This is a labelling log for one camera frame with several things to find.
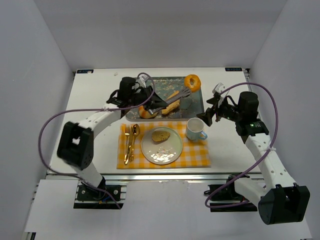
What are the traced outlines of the orange glazed bagel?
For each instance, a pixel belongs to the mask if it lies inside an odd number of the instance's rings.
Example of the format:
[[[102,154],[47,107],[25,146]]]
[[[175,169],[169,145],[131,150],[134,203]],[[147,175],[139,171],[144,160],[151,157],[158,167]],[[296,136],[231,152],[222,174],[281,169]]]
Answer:
[[[202,82],[197,75],[189,74],[184,78],[184,85],[195,93],[201,88]]]

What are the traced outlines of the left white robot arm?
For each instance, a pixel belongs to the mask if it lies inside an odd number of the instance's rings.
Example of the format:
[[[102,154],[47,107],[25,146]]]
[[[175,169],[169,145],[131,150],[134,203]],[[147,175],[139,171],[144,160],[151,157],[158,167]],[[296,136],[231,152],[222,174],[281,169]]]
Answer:
[[[123,77],[103,109],[80,122],[67,122],[62,130],[57,156],[77,173],[84,185],[98,193],[105,192],[105,178],[93,164],[94,140],[105,128],[122,119],[131,109],[143,107],[149,114],[157,113],[170,104],[188,97],[192,91],[183,87],[168,100],[155,92],[155,84],[147,85],[152,77],[140,73],[136,78]]]

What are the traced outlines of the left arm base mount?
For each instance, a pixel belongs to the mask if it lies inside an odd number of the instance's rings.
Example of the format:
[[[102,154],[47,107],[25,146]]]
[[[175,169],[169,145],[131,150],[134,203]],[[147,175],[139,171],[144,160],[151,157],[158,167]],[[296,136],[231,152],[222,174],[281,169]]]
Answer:
[[[127,185],[110,183],[105,186],[105,190],[110,193],[121,209],[126,199]],[[107,193],[93,190],[79,183],[76,189],[73,208],[83,210],[119,210],[117,204]]]

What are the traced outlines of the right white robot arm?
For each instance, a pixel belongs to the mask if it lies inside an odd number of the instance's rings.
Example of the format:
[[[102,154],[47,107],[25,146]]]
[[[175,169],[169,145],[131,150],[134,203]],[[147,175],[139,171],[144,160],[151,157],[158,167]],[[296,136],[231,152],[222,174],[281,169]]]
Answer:
[[[304,219],[310,199],[310,191],[304,185],[298,185],[282,164],[276,150],[272,147],[273,140],[269,130],[258,118],[258,96],[250,91],[241,92],[238,102],[231,102],[231,96],[222,97],[214,93],[206,102],[211,106],[205,112],[197,114],[207,126],[224,118],[235,123],[237,134],[253,155],[263,175],[265,186],[252,180],[246,171],[230,175],[225,183],[210,193],[207,200],[228,195],[238,200],[237,203],[215,205],[206,202],[210,209],[235,208],[252,204],[266,225],[298,223]]]

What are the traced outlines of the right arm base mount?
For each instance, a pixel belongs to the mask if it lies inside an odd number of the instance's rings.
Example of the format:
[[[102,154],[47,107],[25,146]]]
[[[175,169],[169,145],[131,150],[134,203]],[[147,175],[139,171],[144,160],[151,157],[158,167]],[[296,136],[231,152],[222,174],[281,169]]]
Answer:
[[[222,189],[214,196],[210,198],[209,204],[210,206],[220,206],[220,205],[232,205],[236,203],[242,203],[247,201],[242,195],[235,192],[234,183],[230,184],[226,188]],[[251,202],[247,202],[246,204],[226,207],[226,208],[211,208],[210,211],[212,213],[232,213],[232,212],[257,212],[257,207]]]

